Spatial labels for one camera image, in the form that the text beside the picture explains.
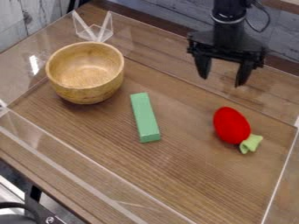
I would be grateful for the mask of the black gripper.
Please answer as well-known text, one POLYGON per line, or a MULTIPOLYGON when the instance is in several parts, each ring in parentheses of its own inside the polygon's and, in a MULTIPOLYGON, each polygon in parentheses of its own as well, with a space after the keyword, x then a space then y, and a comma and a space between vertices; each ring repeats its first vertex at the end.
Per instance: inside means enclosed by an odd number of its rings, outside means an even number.
POLYGON ((238 88, 247 83, 255 63, 265 62, 267 47, 246 32, 247 13, 231 17, 213 13, 211 17, 214 20, 211 30, 189 33, 187 52, 195 59, 203 79, 209 78, 213 59, 241 63, 235 79, 238 88))

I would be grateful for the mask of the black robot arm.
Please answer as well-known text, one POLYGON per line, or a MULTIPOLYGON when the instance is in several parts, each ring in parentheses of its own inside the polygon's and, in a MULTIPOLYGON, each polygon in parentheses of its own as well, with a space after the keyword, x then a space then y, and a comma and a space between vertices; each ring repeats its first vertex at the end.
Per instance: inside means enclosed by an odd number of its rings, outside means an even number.
POLYGON ((235 87, 247 83, 251 72, 265 65, 267 55, 267 44, 245 28, 251 5, 258 7, 258 1, 214 0, 213 29, 187 34, 187 53, 194 57, 199 76, 209 78, 213 59, 239 63, 235 87))

